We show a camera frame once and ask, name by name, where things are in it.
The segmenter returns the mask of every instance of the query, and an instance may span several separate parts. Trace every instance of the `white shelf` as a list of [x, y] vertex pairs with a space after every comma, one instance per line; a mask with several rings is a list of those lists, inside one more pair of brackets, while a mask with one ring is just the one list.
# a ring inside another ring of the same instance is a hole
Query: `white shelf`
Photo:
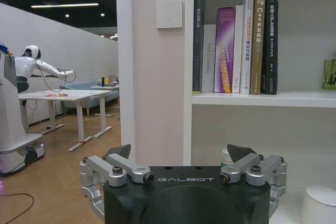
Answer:
[[280, 198], [278, 209], [270, 218], [270, 224], [301, 224], [300, 214], [305, 189], [287, 187], [286, 194]]
[[193, 94], [193, 104], [336, 108], [336, 91], [280, 91], [277, 95]]

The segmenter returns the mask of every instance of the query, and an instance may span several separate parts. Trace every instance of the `white container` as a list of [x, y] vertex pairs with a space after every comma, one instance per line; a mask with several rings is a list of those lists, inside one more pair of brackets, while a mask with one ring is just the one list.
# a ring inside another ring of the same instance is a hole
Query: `white container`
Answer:
[[233, 164], [233, 162], [232, 162], [229, 152], [227, 151], [227, 148], [222, 149], [222, 160], [220, 162], [220, 165], [225, 166], [225, 165], [231, 165], [231, 164]]
[[301, 221], [303, 224], [336, 223], [336, 189], [324, 186], [307, 187]]

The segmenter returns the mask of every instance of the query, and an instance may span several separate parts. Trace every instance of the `black book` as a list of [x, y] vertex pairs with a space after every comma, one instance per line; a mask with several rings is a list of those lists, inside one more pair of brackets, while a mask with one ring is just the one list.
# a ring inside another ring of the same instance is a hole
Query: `black book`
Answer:
[[204, 2], [194, 0], [193, 92], [202, 90]]
[[266, 0], [261, 91], [277, 94], [278, 86], [278, 0]]

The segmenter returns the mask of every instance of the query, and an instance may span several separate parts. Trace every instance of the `metal bracket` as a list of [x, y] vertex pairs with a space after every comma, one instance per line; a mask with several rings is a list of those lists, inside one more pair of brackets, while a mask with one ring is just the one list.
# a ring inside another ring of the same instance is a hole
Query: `metal bracket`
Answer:
[[270, 190], [271, 217], [279, 206], [279, 199], [286, 193], [287, 184], [287, 163], [282, 157], [269, 156], [260, 162], [258, 154], [250, 153], [229, 166], [223, 166], [221, 180], [224, 184], [240, 181], [242, 174], [246, 174], [246, 182], [251, 186], [260, 187], [268, 182]]
[[154, 181], [154, 175], [151, 174], [149, 167], [137, 165], [116, 153], [108, 155], [106, 161], [124, 169], [135, 183], [150, 184]]
[[221, 180], [228, 184], [239, 182], [240, 177], [247, 169], [259, 163], [260, 156], [255, 153], [250, 153], [232, 165], [223, 166], [221, 170]]
[[110, 186], [119, 187], [127, 182], [125, 170], [116, 173], [113, 166], [97, 156], [83, 158], [80, 162], [81, 193], [90, 201], [90, 207], [104, 221], [104, 203], [96, 184], [108, 182]]

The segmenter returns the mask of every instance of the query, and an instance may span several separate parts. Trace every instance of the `book spine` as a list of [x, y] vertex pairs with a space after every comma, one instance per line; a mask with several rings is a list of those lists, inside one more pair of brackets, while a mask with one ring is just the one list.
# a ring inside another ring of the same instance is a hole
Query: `book spine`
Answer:
[[253, 32], [253, 4], [254, 0], [244, 0], [244, 27], [243, 27], [243, 49], [240, 77], [240, 92], [250, 93], [251, 74], [251, 42]]
[[193, 52], [193, 92], [202, 90], [204, 0], [195, 0], [194, 6], [194, 52]]
[[214, 92], [216, 25], [204, 25], [202, 92]]
[[278, 0], [266, 0], [261, 91], [276, 94], [278, 86]]
[[265, 0], [254, 0], [250, 94], [260, 94]]
[[232, 7], [218, 9], [214, 92], [231, 93], [234, 35], [235, 9]]
[[232, 93], [240, 92], [240, 72], [242, 70], [241, 47], [243, 45], [243, 20], [244, 20], [244, 6], [236, 5]]

